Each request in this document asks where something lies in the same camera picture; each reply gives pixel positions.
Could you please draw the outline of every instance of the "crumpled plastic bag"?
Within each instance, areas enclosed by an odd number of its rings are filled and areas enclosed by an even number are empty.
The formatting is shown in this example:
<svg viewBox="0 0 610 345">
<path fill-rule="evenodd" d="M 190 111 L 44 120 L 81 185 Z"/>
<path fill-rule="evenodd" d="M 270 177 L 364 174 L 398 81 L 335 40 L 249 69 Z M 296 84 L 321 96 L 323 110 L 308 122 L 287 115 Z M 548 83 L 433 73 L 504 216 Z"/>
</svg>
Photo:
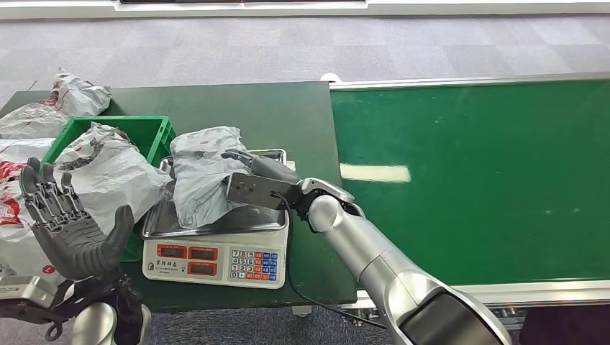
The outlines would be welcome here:
<svg viewBox="0 0 610 345">
<path fill-rule="evenodd" d="M 108 234 L 114 212 L 129 204 L 138 221 L 155 205 L 171 178 L 153 167 L 120 129 L 91 122 L 91 128 L 55 160 L 55 179 L 72 173 L 83 206 Z"/>
<path fill-rule="evenodd" d="M 110 88 L 95 86 L 60 69 L 50 97 L 0 119 L 0 138 L 55 138 L 74 116 L 97 116 L 110 104 Z"/>
<path fill-rule="evenodd" d="M 19 188 L 27 159 L 44 156 L 53 140 L 0 139 L 0 277 L 38 275 L 56 285 L 64 281 L 30 230 L 34 219 Z"/>
<path fill-rule="evenodd" d="M 233 208 L 242 206 L 227 200 L 223 180 L 232 173 L 251 173 L 243 163 L 224 159 L 227 149 L 247 151 L 240 130 L 219 126 L 182 134 L 170 145 L 176 174 L 173 201 L 178 223 L 185 229 L 212 224 Z"/>
</svg>

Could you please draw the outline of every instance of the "green crate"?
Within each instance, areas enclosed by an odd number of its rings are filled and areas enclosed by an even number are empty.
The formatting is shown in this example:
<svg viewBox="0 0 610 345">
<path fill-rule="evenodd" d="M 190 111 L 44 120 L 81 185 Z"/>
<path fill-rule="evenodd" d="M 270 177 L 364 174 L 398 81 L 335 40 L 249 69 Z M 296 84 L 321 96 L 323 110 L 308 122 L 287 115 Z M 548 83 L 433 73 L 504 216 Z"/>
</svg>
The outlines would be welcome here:
<svg viewBox="0 0 610 345">
<path fill-rule="evenodd" d="M 170 143 L 176 137 L 167 116 L 88 116 L 73 117 L 63 127 L 58 138 L 42 159 L 53 163 L 71 142 L 91 128 L 91 122 L 107 124 L 121 129 L 153 166 L 158 167 L 161 160 L 170 154 Z M 142 259 L 142 240 L 132 233 L 121 256 L 122 262 Z"/>
</svg>

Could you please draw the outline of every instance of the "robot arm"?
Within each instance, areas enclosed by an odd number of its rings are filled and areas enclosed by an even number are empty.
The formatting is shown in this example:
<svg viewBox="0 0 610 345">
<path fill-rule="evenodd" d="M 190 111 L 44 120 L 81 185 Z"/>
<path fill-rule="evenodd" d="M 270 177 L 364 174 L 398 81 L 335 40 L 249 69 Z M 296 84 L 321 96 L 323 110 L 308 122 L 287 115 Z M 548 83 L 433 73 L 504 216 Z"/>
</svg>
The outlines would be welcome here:
<svg viewBox="0 0 610 345">
<path fill-rule="evenodd" d="M 264 157 L 235 151 L 226 157 L 250 163 L 256 174 L 233 174 L 228 198 L 282 209 L 282 195 L 363 284 L 396 344 L 510 345 L 508 332 L 484 305 L 415 265 L 364 217 L 348 192 L 327 181 L 300 180 Z"/>
</svg>

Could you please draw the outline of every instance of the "green table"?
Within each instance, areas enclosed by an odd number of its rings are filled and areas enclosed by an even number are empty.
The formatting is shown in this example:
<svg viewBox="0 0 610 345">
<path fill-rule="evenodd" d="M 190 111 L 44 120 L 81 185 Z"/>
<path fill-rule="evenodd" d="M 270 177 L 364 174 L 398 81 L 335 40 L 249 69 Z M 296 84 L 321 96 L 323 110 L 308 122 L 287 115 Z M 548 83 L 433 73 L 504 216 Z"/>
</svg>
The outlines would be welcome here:
<svg viewBox="0 0 610 345">
<path fill-rule="evenodd" d="M 332 123 L 316 115 L 328 111 L 322 89 L 318 83 L 116 89 L 106 113 L 167 114 L 178 133 L 234 124 L 244 129 L 247 146 L 285 147 L 302 175 L 339 182 L 330 163 L 315 159 L 327 149 L 318 136 L 289 132 L 270 142 L 275 138 L 254 139 L 245 127 L 245 114 L 271 113 L 290 116 L 282 125 L 307 125 L 326 136 Z M 415 262 L 488 305 L 610 300 L 610 76 L 330 89 L 343 185 Z M 0 115 L 44 96 L 17 93 Z M 315 154 L 303 149 L 312 145 Z M 342 264 L 322 239 L 299 229 L 293 270 L 303 291 L 325 303 L 354 300 Z M 314 258 L 318 246 L 324 257 Z M 303 302 L 286 287 L 153 282 L 139 265 L 125 267 L 155 310 Z"/>
<path fill-rule="evenodd" d="M 47 91 L 16 93 L 0 116 Z M 117 88 L 103 115 L 167 115 L 176 134 L 229 125 L 252 149 L 282 148 L 299 174 L 341 183 L 327 83 Z M 291 250 L 295 285 L 310 298 L 339 304 L 356 299 L 352 275 L 325 240 L 300 221 Z M 153 311 L 306 304 L 285 284 L 279 290 L 148 280 L 141 262 L 122 264 Z"/>
<path fill-rule="evenodd" d="M 343 186 L 418 265 L 491 305 L 610 300 L 610 76 L 331 89 Z"/>
</svg>

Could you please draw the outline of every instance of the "digital scale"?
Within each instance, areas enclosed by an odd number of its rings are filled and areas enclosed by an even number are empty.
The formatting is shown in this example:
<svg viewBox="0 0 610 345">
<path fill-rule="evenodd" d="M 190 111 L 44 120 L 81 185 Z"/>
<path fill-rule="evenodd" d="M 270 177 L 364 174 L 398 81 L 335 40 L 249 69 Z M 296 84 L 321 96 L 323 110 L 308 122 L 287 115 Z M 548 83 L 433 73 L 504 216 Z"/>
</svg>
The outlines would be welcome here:
<svg viewBox="0 0 610 345">
<path fill-rule="evenodd" d="M 286 164 L 281 149 L 251 151 Z M 167 157 L 161 169 L 173 177 Z M 145 216 L 142 273 L 151 280 L 278 289 L 284 284 L 288 212 L 259 206 L 236 208 L 213 224 L 182 229 L 169 183 Z"/>
</svg>

